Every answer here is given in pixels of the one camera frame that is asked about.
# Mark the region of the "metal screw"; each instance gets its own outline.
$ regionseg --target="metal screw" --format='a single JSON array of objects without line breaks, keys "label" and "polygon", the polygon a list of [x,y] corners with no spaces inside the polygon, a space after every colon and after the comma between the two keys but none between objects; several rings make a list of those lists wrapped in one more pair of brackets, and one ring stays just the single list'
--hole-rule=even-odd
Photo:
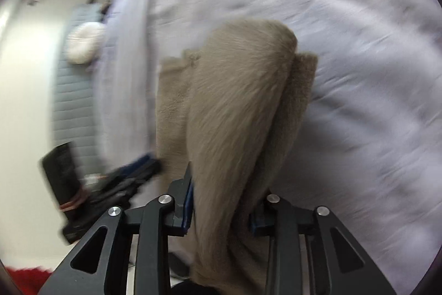
[{"label": "metal screw", "polygon": [[281,199],[279,198],[279,196],[277,196],[276,194],[269,194],[267,195],[267,201],[271,202],[273,204],[276,204],[277,202],[279,202]]},{"label": "metal screw", "polygon": [[172,201],[172,197],[170,196],[170,195],[162,195],[162,196],[160,196],[159,198],[158,198],[158,201],[161,203],[161,204],[167,204],[168,202],[171,202]]},{"label": "metal screw", "polygon": [[110,216],[117,216],[118,214],[121,213],[121,209],[119,207],[111,207],[109,208],[109,210],[107,211],[107,213]]},{"label": "metal screw", "polygon": [[330,210],[327,207],[318,207],[316,212],[321,216],[327,216],[330,214]]}]

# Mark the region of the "triangular cutout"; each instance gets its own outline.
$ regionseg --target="triangular cutout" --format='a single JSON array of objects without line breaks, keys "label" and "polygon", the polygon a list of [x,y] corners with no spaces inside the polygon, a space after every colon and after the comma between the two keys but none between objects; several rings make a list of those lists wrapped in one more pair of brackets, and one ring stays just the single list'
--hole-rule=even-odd
[{"label": "triangular cutout", "polygon": [[364,262],[341,232],[337,228],[331,228],[330,233],[341,272],[345,274],[361,269],[364,266]]},{"label": "triangular cutout", "polygon": [[71,267],[89,274],[95,274],[106,234],[107,228],[104,226],[100,227],[71,261]]}]

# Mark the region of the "bed sheet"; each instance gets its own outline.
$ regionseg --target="bed sheet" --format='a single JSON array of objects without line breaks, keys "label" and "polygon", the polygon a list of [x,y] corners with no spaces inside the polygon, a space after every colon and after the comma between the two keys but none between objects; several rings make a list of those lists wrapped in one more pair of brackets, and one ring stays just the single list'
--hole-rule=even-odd
[{"label": "bed sheet", "polygon": [[312,103],[272,190],[332,208],[409,294],[442,244],[437,0],[115,0],[96,73],[103,159],[121,166],[155,149],[161,58],[238,17],[280,20],[319,56]]}]

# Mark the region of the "beige cloth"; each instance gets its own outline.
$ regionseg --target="beige cloth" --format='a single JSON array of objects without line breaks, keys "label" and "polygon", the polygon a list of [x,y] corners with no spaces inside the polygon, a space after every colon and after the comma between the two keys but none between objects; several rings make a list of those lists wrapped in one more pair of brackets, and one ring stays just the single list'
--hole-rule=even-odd
[{"label": "beige cloth", "polygon": [[160,73],[157,152],[164,189],[188,161],[194,183],[192,279],[223,294],[259,294],[268,239],[247,219],[295,140],[309,101],[317,58],[297,54],[283,24],[238,20],[197,51],[169,59]]}]

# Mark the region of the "gray quilted mat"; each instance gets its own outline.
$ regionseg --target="gray quilted mat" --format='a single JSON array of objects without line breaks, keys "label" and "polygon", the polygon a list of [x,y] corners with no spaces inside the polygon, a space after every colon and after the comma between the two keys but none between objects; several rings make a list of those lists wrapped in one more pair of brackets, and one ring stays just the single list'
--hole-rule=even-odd
[{"label": "gray quilted mat", "polygon": [[[74,9],[66,27],[65,40],[76,26],[99,21],[100,7],[100,4],[84,4]],[[66,61],[65,41],[57,60],[53,121],[55,145],[73,142],[79,175],[101,173],[102,164],[96,150],[92,72],[87,66]]]}]

